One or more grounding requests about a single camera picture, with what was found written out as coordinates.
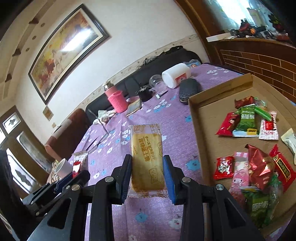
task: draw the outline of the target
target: purple tablecloth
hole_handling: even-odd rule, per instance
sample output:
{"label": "purple tablecloth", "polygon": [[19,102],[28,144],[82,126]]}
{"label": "purple tablecloth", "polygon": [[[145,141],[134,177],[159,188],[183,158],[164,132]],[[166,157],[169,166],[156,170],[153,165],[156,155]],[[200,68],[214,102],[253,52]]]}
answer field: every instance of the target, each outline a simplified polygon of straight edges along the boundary
{"label": "purple tablecloth", "polygon": [[[228,81],[239,74],[203,64],[192,70],[194,78],[203,90]],[[185,176],[203,183],[198,148],[195,140],[188,105],[179,102],[179,89],[169,89],[160,99],[153,97],[143,103],[142,109],[126,117],[116,114],[106,125],[111,131],[107,140],[89,154],[88,168],[91,174],[89,185],[111,175],[115,167],[121,166],[126,154],[131,154],[129,125],[162,124],[163,154],[170,155],[173,165],[180,167]],[[103,127],[92,125],[78,145],[77,151],[85,150],[94,139],[104,135]],[[87,214],[85,240],[89,240],[89,219]],[[113,205],[113,226],[116,241],[170,240],[180,238],[183,206],[174,206],[168,198],[127,198],[124,205]]]}

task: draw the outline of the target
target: pink knitted cover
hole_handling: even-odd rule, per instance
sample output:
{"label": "pink knitted cover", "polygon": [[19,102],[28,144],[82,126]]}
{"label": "pink knitted cover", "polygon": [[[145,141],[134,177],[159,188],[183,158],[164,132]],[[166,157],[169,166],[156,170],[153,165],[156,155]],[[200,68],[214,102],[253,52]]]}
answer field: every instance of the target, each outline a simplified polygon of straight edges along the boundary
{"label": "pink knitted cover", "polygon": [[109,96],[108,100],[117,111],[117,113],[122,113],[128,108],[128,103],[126,102],[122,91],[114,92],[112,95]]}

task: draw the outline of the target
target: screw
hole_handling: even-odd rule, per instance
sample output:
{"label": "screw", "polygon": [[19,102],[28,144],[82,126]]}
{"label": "screw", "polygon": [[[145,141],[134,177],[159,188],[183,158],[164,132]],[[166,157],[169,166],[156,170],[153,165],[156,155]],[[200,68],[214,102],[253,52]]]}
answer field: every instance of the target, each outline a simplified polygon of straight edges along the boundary
{"label": "screw", "polygon": [[80,186],[78,184],[75,184],[71,187],[72,191],[77,191],[80,189]]}
{"label": "screw", "polygon": [[105,178],[105,182],[107,182],[107,183],[113,182],[113,180],[114,180],[114,178],[111,176],[108,176]]}
{"label": "screw", "polygon": [[182,181],[183,181],[184,183],[189,183],[189,182],[191,181],[191,179],[190,179],[190,177],[183,177],[183,178],[182,178]]}
{"label": "screw", "polygon": [[222,184],[217,184],[216,189],[222,191],[224,189],[224,186]]}

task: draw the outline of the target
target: black sofa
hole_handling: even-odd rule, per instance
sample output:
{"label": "black sofa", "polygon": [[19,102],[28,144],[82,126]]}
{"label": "black sofa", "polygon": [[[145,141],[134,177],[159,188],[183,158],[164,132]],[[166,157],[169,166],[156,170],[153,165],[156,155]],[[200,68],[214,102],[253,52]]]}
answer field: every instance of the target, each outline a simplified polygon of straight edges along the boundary
{"label": "black sofa", "polygon": [[[196,53],[187,51],[182,46],[173,47],[169,51],[160,54],[155,60],[142,66],[140,69],[121,80],[115,86],[118,90],[123,91],[123,95],[126,99],[132,96],[137,96],[136,92],[140,90],[141,86],[148,85],[151,76],[155,74],[161,75],[161,73],[168,68],[182,62],[189,62],[192,59],[197,59],[201,62]],[[99,110],[112,109],[113,107],[108,101],[107,96],[103,94],[89,103],[85,112],[92,123],[95,120],[95,116],[90,111],[97,115]]]}

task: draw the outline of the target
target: cardboard tray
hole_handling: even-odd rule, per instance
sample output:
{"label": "cardboard tray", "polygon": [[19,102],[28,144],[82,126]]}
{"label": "cardboard tray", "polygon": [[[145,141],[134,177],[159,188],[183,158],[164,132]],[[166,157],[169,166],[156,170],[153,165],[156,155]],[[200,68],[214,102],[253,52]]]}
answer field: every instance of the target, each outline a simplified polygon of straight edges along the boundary
{"label": "cardboard tray", "polygon": [[[230,188],[232,179],[214,180],[216,158],[232,156],[234,152],[246,152],[246,144],[254,145],[269,153],[275,144],[296,171],[293,154],[279,138],[278,141],[259,140],[258,137],[222,137],[215,135],[228,112],[235,111],[234,100],[247,96],[256,96],[266,101],[268,109],[277,112],[277,128],[279,137],[288,129],[296,131],[296,108],[289,100],[272,86],[260,78],[246,74],[229,80],[214,88],[203,91],[189,99],[195,136],[199,149],[199,158],[204,184],[214,186],[223,184]],[[263,236],[267,236],[284,225],[296,210],[296,181],[292,183],[280,198],[274,213],[273,223],[261,229]]]}

